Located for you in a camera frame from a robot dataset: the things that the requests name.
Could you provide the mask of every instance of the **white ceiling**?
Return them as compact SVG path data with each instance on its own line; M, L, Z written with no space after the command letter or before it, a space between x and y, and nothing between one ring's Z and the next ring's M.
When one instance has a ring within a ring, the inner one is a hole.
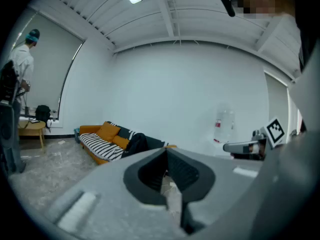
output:
M30 7L75 34L104 38L114 52L162 41L209 41L259 56L291 79L299 69L300 32L288 15L231 18L220 0L33 0Z

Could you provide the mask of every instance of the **baseboard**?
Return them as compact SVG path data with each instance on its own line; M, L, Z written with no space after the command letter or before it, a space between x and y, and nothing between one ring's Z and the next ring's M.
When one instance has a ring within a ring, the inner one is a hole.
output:
M39 136L19 136L20 140L39 140ZM66 139L74 138L74 134L65 134L65 135L43 135L46 140L49 139Z

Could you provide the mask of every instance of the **marble floor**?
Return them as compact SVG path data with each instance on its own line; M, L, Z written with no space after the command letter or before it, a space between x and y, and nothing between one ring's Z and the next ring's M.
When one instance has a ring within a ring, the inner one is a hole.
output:
M8 177L15 193L38 211L45 210L65 190L85 177L97 164L74 138L20 140L23 173Z

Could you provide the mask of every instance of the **ceiling beam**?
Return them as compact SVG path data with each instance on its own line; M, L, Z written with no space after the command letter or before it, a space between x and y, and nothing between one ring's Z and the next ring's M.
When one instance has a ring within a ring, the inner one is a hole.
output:
M181 38L181 40L205 41L205 42L211 42L211 43L215 43L215 44L222 44L222 45L226 45L226 46L230 46L230 47L234 47L234 48L243 50L243 51L245 51L247 53L253 54L253 55L265 60L266 62L272 64L273 66L278 68L280 71L282 71L284 74L286 74L291 80L295 80L295 77L288 70L286 70L282 65L280 65L277 62L275 62L273 59L270 59L269 57L263 55L262 53L257 52L254 48L245 46L245 45L243 45L241 43L238 43L238 42L232 41L230 39L226 39L226 38L219 38L219 37L212 37L212 36L181 36L180 38ZM143 45L146 45L146 44L167 42L167 41L178 41L178 40L180 40L179 36L147 39L147 40L135 42L135 43L132 43L132 44L128 44L128 45L123 46L123 47L119 47L119 48L114 50L114 53L118 53L118 52L130 49L130 48L133 48L133 47L143 46Z
M116 48L101 32L60 0L32 0L28 6L83 40L95 39L111 51Z
M169 9L168 1L167 0L156 0L156 1L162 13L162 17L164 19L166 30L168 31L169 37L173 37L175 35L174 34L175 27L172 21L172 15Z
M265 31L263 32L260 39L256 42L255 48L258 53L262 53L262 51L267 47L270 40L275 37L283 23L284 16L274 16Z

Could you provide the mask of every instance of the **round wooden table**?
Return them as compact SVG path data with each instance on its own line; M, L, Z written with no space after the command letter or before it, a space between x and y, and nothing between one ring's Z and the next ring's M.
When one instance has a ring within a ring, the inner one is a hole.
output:
M42 129L46 127L46 123L43 121L28 123L28 120L19 121L18 132L19 136L39 136L41 142L41 148L44 152L44 141L43 141L43 132Z

